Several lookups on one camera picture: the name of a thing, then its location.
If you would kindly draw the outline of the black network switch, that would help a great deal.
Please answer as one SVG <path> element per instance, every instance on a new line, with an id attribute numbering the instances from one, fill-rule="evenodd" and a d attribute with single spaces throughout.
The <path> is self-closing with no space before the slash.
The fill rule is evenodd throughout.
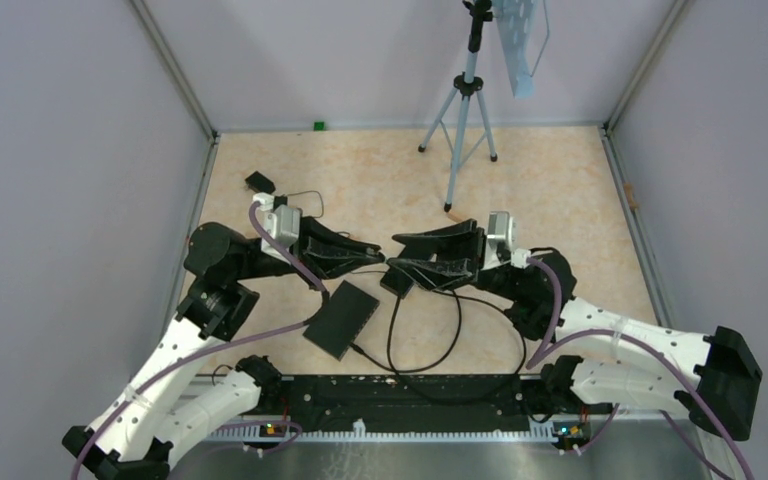
<path id="1" fill-rule="evenodd" d="M 311 320 L 303 337 L 340 361 L 350 349 L 380 301 L 355 284 L 343 281 Z"/>
<path id="2" fill-rule="evenodd" d="M 401 269 L 388 267 L 379 285 L 398 299 L 404 300 L 414 287 L 415 281 Z"/>

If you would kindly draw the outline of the black power adapter with cord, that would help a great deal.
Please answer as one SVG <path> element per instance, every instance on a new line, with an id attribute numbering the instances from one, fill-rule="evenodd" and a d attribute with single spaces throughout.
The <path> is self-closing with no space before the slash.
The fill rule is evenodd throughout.
<path id="1" fill-rule="evenodd" d="M 276 193 L 276 187 L 275 187 L 274 183 L 270 179 L 268 179 L 266 176 L 264 176 L 263 174 L 261 174 L 258 171 L 250 174 L 249 176 L 247 176 L 245 178 L 245 186 L 247 187 L 248 190 L 250 190 L 253 193 L 253 195 L 256 194 L 256 193 L 263 192 L 263 193 L 268 193 L 268 194 L 271 194 L 271 195 L 274 195 L 274 196 L 286 196 L 287 200 L 288 200 L 288 205 L 291 206 L 291 207 L 294 207 L 294 206 L 289 204 L 289 196 L 287 194 L 284 194 L 284 195 L 277 194 Z M 317 219 L 319 221 L 318 218 L 316 218 L 316 217 L 314 217 L 312 215 L 307 215 L 302 210 L 301 219 L 303 217 L 313 217 L 313 218 L 315 218 L 315 219 Z M 347 233 L 338 232 L 338 231 L 336 231 L 336 232 L 341 234 L 341 235 L 343 235 L 343 236 L 351 238 L 350 235 L 347 234 Z M 302 253 L 302 255 L 303 255 L 303 258 L 305 259 L 306 262 L 310 262 L 312 264 L 312 261 L 313 261 L 314 257 L 306 256 L 303 253 Z"/>

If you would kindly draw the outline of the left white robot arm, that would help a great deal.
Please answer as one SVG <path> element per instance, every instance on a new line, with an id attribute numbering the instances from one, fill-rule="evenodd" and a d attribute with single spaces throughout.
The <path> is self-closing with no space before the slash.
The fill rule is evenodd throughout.
<path id="1" fill-rule="evenodd" d="M 380 246 L 352 240 L 311 217 L 249 214 L 257 237 L 217 222 L 191 234 L 184 267 L 195 279 L 150 357 L 108 409 L 62 439 L 75 462 L 97 479 L 166 479 L 177 464 L 233 416 L 268 413 L 279 404 L 277 371 L 265 360 L 231 372 L 183 407 L 176 404 L 215 354 L 298 330 L 311 318 L 240 338 L 260 299 L 244 281 L 294 274 L 321 296 L 325 281 L 384 262 Z"/>

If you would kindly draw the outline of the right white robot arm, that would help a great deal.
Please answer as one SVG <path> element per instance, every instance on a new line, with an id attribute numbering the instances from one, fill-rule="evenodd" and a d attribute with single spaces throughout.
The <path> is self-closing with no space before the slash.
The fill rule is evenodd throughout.
<path id="1" fill-rule="evenodd" d="M 471 286 L 509 302 L 507 318 L 536 343 L 527 366 L 540 368 L 554 409 L 620 404 L 685 414 L 735 441 L 750 437 L 762 372 L 739 332 L 659 327 L 587 301 L 557 249 L 517 245 L 505 211 L 492 212 L 486 227 L 469 219 L 395 241 L 421 251 L 389 260 L 421 288 Z"/>

